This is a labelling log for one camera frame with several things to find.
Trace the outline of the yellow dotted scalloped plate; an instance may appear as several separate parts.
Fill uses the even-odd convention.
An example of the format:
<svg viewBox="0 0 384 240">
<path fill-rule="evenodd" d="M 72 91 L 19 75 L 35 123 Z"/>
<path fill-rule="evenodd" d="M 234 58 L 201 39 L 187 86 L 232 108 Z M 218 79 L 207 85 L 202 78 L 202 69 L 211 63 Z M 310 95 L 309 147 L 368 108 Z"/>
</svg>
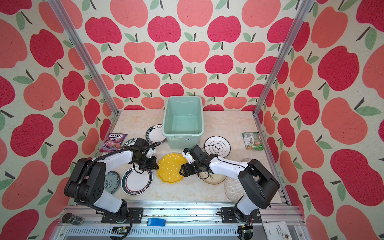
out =
<svg viewBox="0 0 384 240">
<path fill-rule="evenodd" d="M 167 154 L 158 163 L 159 169 L 157 170 L 157 175 L 164 183 L 178 183 L 184 179 L 179 173 L 181 166 L 187 163 L 187 159 L 184 158 L 182 154 Z"/>
</svg>

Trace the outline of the white plate black flower outline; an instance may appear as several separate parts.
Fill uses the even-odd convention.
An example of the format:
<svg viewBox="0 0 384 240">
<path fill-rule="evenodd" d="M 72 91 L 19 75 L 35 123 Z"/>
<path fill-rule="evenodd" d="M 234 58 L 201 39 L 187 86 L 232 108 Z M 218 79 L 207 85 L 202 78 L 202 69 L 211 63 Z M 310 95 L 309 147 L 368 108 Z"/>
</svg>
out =
<svg viewBox="0 0 384 240">
<path fill-rule="evenodd" d="M 220 136 L 208 138 L 205 141 L 203 149 L 208 155 L 214 154 L 221 158 L 226 158 L 231 153 L 230 143 Z"/>
</svg>

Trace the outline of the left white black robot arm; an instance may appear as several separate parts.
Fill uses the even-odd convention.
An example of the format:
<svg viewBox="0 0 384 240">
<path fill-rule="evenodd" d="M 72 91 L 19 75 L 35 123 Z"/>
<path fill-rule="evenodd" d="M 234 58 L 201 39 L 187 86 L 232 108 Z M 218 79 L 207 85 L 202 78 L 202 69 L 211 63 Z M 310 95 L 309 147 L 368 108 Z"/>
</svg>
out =
<svg viewBox="0 0 384 240">
<path fill-rule="evenodd" d="M 78 205 L 86 206 L 102 213 L 117 217 L 130 216 L 127 202 L 105 191 L 105 176 L 111 170 L 129 164 L 141 171 L 157 170 L 156 147 L 161 142 L 149 144 L 138 138 L 134 145 L 107 153 L 94 159 L 82 158 L 77 161 L 65 186 L 64 194 L 73 198 Z"/>
</svg>

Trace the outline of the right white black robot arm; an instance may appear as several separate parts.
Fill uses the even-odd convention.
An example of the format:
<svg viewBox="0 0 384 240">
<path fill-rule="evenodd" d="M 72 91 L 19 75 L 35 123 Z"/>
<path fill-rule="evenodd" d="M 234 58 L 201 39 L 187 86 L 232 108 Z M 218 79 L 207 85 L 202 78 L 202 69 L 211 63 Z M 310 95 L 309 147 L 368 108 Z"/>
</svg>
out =
<svg viewBox="0 0 384 240">
<path fill-rule="evenodd" d="M 181 166 L 180 175 L 189 177 L 198 173 L 219 174 L 238 180 L 245 195 L 237 201 L 234 216 L 244 222 L 256 209 L 265 210 L 280 188 L 279 181 L 258 160 L 236 162 L 207 154 L 199 146 L 185 148 L 182 153 L 187 163 Z"/>
</svg>

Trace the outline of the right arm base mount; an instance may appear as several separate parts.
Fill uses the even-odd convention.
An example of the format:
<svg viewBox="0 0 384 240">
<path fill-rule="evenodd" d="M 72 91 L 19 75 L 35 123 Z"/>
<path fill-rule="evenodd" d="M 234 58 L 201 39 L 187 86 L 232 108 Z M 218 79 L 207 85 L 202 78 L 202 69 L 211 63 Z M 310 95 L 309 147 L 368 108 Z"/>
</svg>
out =
<svg viewBox="0 0 384 240">
<path fill-rule="evenodd" d="M 240 210 L 233 208 L 221 208 L 217 216 L 220 216 L 223 224 L 241 224 L 246 225 L 250 223 L 260 224 L 262 218 L 259 209 L 253 210 L 250 214 L 245 215 Z"/>
</svg>

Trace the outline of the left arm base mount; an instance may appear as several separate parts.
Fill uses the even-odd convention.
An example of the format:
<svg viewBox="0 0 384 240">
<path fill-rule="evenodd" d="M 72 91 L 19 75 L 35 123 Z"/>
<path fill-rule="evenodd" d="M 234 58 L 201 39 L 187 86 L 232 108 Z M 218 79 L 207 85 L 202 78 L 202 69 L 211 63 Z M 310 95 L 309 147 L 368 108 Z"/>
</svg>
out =
<svg viewBox="0 0 384 240">
<path fill-rule="evenodd" d="M 114 214 L 103 213 L 102 224 L 140 224 L 143 217 L 143 208 L 124 207 Z"/>
</svg>

